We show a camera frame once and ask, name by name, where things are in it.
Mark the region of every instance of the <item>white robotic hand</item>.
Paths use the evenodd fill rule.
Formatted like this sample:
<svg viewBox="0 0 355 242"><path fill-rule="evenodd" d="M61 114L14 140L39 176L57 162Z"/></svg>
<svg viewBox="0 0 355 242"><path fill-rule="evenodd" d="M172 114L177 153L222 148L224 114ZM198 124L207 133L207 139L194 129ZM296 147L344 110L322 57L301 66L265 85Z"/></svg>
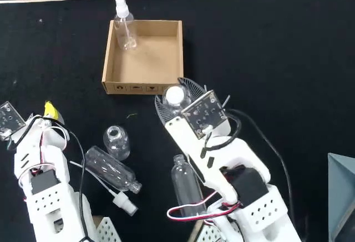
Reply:
<svg viewBox="0 0 355 242"><path fill-rule="evenodd" d="M169 89L162 100L157 96L158 115L203 185L222 196L209 206L206 215L179 220L208 219L228 242L300 242L280 193L268 183L268 168L236 137L241 128L238 118L222 108L213 90L207 92L189 79L179 81L187 94L179 98L180 103L176 99L169 103ZM228 118L237 123L232 136Z"/></svg>
<svg viewBox="0 0 355 242"><path fill-rule="evenodd" d="M8 102L0 106L0 111L3 115L0 138L9 140L9 150L16 150L14 173L25 194L36 241L106 241L105 229L109 228L112 234L109 239L120 242L109 218L104 218L96 229L87 198L69 185L68 162L63 154L69 133L59 112L47 102L44 117L31 116L25 122ZM71 135L84 156L79 140L74 133ZM121 207L128 203L122 195L117 197L121 197L116 202Z"/></svg>

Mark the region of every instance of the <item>black table surface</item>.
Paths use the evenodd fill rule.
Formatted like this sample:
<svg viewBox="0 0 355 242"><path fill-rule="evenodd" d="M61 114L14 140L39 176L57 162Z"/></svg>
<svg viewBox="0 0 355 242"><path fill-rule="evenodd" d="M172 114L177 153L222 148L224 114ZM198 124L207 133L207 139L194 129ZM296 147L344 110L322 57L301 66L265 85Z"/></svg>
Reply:
<svg viewBox="0 0 355 242"><path fill-rule="evenodd" d="M244 110L281 152L289 169L297 228L327 240L327 153L353 156L355 0L127 0L137 19L183 21L185 76ZM113 0L0 4L0 100L25 118L51 100L84 149L123 124L125 160L143 184L128 193L130 217L91 176L84 194L93 215L111 217L123 241L186 241L191 223L169 221L176 205L170 169L180 151L156 115L153 96L106 95L102 69ZM127 119L129 114L137 114ZM243 119L241 138L269 167L287 201L281 164ZM34 241L13 154L0 144L0 240ZM80 161L73 142L65 151ZM78 190L80 170L69 167Z"/></svg>

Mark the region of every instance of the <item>black cable on floor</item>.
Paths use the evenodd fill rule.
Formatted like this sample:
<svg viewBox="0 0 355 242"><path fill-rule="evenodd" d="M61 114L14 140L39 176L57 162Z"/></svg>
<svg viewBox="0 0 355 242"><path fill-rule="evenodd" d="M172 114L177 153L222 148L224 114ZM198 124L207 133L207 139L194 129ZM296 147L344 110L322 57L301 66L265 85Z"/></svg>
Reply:
<svg viewBox="0 0 355 242"><path fill-rule="evenodd" d="M259 135L262 137L262 139L267 143L267 145L272 149L272 151L276 154L276 156L279 158L282 167L283 167L283 171L285 172L285 176L286 176L286 181L287 181L287 187L288 187L288 202L290 205L290 218L291 221L293 223L293 225L296 224L295 222L295 211L294 211L294 207L293 207L293 197L292 197L292 188L291 188L291 180L290 180L290 175L288 174L287 168L286 168L286 164L283 161L283 158L281 156L281 154L277 151L277 149L271 144L271 142L267 139L267 137L264 135L264 133L261 131L261 129L257 126L257 124L254 122L254 120L247 115L246 113L242 112L241 110L236 110L236 109L229 109L229 112L234 112L238 115L243 116L244 118L248 119L248 121L254 126L254 128L257 130L257 132L259 133Z"/></svg>

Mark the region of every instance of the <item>clear plastic bottle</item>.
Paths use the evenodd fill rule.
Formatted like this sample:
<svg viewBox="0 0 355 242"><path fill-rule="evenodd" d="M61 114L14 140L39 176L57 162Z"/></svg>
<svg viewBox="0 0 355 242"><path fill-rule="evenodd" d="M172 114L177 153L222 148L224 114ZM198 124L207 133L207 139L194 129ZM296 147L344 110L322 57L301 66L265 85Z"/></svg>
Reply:
<svg viewBox="0 0 355 242"><path fill-rule="evenodd" d="M174 156L175 166L171 170L171 178L179 205L198 203L203 200L201 188L196 175L182 154ZM206 213L206 205L185 207L183 216L195 216Z"/></svg>
<svg viewBox="0 0 355 242"><path fill-rule="evenodd" d="M113 125L104 133L104 144L110 155L117 160L124 160L130 154L127 132L123 127Z"/></svg>
<svg viewBox="0 0 355 242"><path fill-rule="evenodd" d="M137 47L136 24L133 15L129 12L126 0L116 1L116 16L114 25L119 47L127 51Z"/></svg>
<svg viewBox="0 0 355 242"><path fill-rule="evenodd" d="M133 171L99 147L92 146L85 158L87 168L117 190L135 194L140 191L142 185L135 180Z"/></svg>

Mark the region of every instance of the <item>open cardboard box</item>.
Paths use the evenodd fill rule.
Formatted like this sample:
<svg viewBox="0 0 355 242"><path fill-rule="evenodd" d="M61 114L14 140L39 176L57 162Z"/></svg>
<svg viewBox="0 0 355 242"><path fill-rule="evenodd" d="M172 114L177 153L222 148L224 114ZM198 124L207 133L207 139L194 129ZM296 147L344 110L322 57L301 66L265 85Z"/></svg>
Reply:
<svg viewBox="0 0 355 242"><path fill-rule="evenodd" d="M162 94L183 77L182 22L136 21L138 46L119 48L110 22L102 85L107 94Z"/></svg>

